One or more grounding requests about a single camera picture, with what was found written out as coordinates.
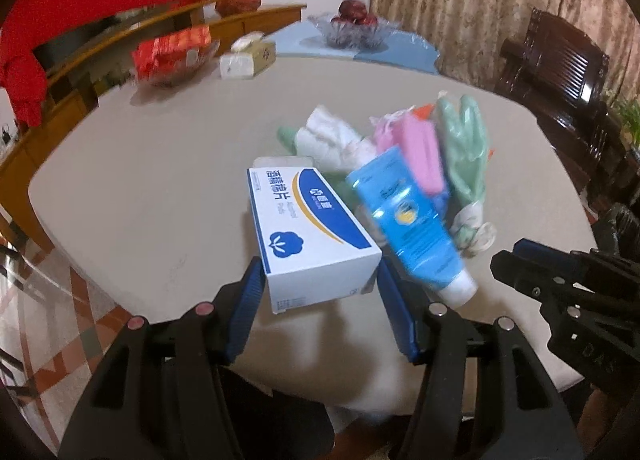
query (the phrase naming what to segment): blue gripper pad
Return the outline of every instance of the blue gripper pad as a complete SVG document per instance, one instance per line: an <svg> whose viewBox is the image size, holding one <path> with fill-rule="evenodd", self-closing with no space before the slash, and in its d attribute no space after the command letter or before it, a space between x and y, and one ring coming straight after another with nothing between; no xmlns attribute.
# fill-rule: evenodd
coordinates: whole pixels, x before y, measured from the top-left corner
<svg viewBox="0 0 640 460"><path fill-rule="evenodd" d="M546 269L551 269L567 280L578 281L586 271L586 266L578 256L558 251L526 238L513 244L513 254Z"/></svg>
<svg viewBox="0 0 640 460"><path fill-rule="evenodd" d="M395 274L391 262L383 257L378 266L380 297L385 305L386 316L391 323L400 353L414 363L420 357L420 348L416 339L415 319L399 288L401 281Z"/></svg>
<svg viewBox="0 0 640 460"><path fill-rule="evenodd" d="M244 351L244 345L254 324L255 313L260 305L264 283L262 262L259 258L254 258L239 281L236 305L228 321L225 355L229 363L233 363Z"/></svg>

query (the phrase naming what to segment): blue table mat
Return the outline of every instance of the blue table mat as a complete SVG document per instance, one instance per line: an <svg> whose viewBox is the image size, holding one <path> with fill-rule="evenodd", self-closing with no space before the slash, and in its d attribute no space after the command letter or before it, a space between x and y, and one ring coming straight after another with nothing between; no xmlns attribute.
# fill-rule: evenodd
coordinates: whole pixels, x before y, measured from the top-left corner
<svg viewBox="0 0 640 460"><path fill-rule="evenodd" d="M396 31L374 50L333 49L327 46L314 25L304 20L276 31L267 39L276 43L276 52L281 56L347 58L438 74L435 67L439 56L437 49L415 33Z"/></svg>

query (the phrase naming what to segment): orange cap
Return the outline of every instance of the orange cap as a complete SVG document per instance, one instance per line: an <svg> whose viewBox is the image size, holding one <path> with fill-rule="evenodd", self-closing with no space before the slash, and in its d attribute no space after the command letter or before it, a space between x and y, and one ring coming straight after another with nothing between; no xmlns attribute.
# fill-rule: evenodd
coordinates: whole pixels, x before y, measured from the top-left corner
<svg viewBox="0 0 640 460"><path fill-rule="evenodd" d="M418 119L426 121L431 115L431 111L433 111L433 104L418 106L418 108L414 108L414 115L418 117Z"/></svg>

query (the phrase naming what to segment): rubber glove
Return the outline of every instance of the rubber glove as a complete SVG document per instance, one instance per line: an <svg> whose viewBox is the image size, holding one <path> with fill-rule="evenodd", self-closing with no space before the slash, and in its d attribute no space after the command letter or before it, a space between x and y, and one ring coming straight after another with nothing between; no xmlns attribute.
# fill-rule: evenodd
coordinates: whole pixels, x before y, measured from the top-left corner
<svg viewBox="0 0 640 460"><path fill-rule="evenodd" d="M450 231L458 249L475 256L494 243L496 234L494 225L482 220L484 174L489 157L486 129L478 103L471 96L460 98L460 111L441 97L436 110L447 177L452 194L462 207Z"/></svg>

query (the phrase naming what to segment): red apple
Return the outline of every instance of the red apple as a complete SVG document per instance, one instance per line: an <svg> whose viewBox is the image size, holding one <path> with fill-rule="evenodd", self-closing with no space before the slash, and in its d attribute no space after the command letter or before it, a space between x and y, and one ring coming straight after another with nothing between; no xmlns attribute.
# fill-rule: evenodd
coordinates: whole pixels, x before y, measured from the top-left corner
<svg viewBox="0 0 640 460"><path fill-rule="evenodd" d="M363 20L367 17L367 6L361 0L344 0L338 11L340 16L349 20Z"/></svg>
<svg viewBox="0 0 640 460"><path fill-rule="evenodd" d="M362 20L356 20L356 25L359 26L376 26L378 24L378 17L375 15L367 15Z"/></svg>

